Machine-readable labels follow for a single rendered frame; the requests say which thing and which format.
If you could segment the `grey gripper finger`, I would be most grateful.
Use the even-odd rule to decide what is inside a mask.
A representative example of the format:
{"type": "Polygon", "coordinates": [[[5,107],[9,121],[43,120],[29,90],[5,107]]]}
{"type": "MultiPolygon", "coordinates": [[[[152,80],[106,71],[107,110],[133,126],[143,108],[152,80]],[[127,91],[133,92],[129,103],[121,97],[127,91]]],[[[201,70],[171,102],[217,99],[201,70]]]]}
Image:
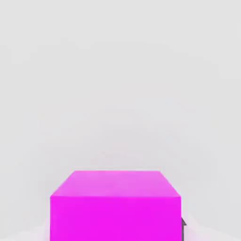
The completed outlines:
{"type": "Polygon", "coordinates": [[[182,241],[205,241],[203,229],[193,217],[183,217],[182,241]]]}

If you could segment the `small magenta cube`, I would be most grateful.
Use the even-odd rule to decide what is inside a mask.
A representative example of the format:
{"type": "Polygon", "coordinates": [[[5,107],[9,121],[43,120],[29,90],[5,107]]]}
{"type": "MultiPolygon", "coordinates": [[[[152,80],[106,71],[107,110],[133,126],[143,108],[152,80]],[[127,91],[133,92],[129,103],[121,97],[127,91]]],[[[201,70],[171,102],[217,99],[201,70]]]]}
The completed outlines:
{"type": "Polygon", "coordinates": [[[182,226],[159,171],[75,171],[50,196],[49,241],[182,241],[182,226]]]}

